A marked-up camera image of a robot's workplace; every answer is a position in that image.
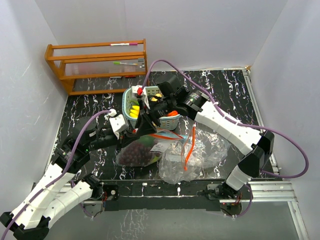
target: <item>wooden rack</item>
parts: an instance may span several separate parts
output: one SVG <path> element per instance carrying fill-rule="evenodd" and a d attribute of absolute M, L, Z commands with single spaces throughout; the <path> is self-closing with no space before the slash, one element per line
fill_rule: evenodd
<path fill-rule="evenodd" d="M 138 76 L 148 72 L 145 39 L 70 45 L 49 44 L 44 58 L 69 96 L 123 93 L 126 90 L 74 91 L 76 79 Z"/>

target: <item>marker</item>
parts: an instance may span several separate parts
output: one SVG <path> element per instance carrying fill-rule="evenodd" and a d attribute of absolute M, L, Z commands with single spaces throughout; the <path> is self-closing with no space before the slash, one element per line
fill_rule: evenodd
<path fill-rule="evenodd" d="M 138 63 L 126 63 L 126 62 L 120 62 L 120 61 L 114 61 L 113 64 L 138 66 Z"/>
<path fill-rule="evenodd" d="M 136 42 L 129 42 L 129 43 L 112 43 L 110 46 L 137 46 L 138 43 Z"/>

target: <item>marble tabletop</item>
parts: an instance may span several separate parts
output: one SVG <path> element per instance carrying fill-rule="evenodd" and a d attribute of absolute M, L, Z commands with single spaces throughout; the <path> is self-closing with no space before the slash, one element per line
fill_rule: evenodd
<path fill-rule="evenodd" d="M 150 85 L 154 86 L 154 81 L 165 72 L 152 72 L 149 79 Z M 181 82 L 189 89 L 194 89 L 186 80 L 175 71 Z M 184 73 L 206 88 L 219 102 L 219 106 L 233 117 L 241 120 L 245 124 L 257 125 L 257 117 L 246 86 L 242 70 L 194 70 L 184 71 Z M 74 91 L 100 90 L 100 89 L 126 89 L 132 85 L 141 84 L 144 76 L 135 78 L 109 79 L 78 79 L 74 86 Z M 90 117 L 93 114 L 114 108 L 117 112 L 122 111 L 122 93 L 114 94 L 93 94 L 69 96 L 62 116 L 61 125 L 58 131 L 55 146 L 59 147 L 61 142 L 72 132 L 77 120 L 81 117 Z M 106 123 L 103 116 L 97 119 L 98 127 Z M 182 135 L 189 133 L 193 121 L 186 117 L 179 119 L 176 132 Z M 211 129 L 204 125 L 198 125 L 199 129 L 213 133 Z M 234 146 L 228 150 L 226 159 L 219 162 L 215 167 L 203 170 L 199 179 L 225 179 L 232 169 L 239 163 L 243 155 Z M 272 172 L 270 162 L 265 166 L 265 170 Z M 116 164 L 116 147 L 111 146 L 90 153 L 90 161 L 78 172 L 77 178 L 93 173 L 101 180 L 159 180 L 158 163 L 146 167 L 124 167 Z"/>

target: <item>clear plastic bag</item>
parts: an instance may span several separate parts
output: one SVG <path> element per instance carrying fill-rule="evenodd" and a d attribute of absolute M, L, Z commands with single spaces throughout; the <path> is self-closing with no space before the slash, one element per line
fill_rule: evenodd
<path fill-rule="evenodd" d="M 214 168 L 223 161 L 231 146 L 219 134 L 201 129 L 193 134 L 192 128 L 189 136 L 184 143 L 171 144 L 159 162 L 159 175 L 169 184 L 197 179 L 202 175 L 202 169 Z"/>
<path fill-rule="evenodd" d="M 116 156 L 119 166 L 145 167 L 161 159 L 164 152 L 182 136 L 169 130 L 159 129 L 158 133 L 140 137 L 121 149 Z"/>

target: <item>purple grapes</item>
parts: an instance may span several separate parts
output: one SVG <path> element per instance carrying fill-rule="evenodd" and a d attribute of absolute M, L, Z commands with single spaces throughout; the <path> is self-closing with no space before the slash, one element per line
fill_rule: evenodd
<path fill-rule="evenodd" d="M 152 147 L 135 141 L 121 151 L 118 157 L 118 164 L 130 167 L 147 166 L 156 155 L 160 156 L 159 153 L 153 154 L 150 152 Z"/>

